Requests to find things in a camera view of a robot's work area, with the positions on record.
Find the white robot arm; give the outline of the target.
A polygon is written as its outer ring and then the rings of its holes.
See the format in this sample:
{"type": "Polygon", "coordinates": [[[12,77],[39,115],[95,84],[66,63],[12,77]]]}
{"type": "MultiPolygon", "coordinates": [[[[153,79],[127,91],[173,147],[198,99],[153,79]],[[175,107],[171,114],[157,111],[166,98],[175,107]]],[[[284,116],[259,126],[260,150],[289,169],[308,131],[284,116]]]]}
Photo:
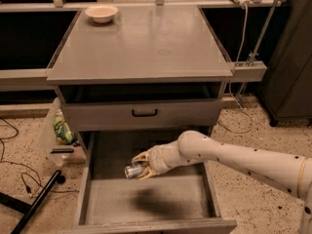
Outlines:
{"type": "Polygon", "coordinates": [[[216,161],[304,202],[299,234],[312,234],[312,159],[218,142],[196,131],[139,153],[126,178],[147,179],[182,166],[216,161]]]}

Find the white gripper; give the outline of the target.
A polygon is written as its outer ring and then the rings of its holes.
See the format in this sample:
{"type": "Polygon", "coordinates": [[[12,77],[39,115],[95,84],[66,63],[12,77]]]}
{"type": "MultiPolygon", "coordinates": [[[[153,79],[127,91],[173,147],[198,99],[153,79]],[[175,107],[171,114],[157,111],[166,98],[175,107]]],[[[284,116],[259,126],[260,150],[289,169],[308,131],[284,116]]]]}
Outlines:
{"type": "Polygon", "coordinates": [[[155,145],[132,159],[133,165],[147,166],[141,169],[138,179],[148,179],[165,174],[174,168],[190,166],[194,163],[194,159],[187,158],[179,152],[177,141],[155,145]]]}

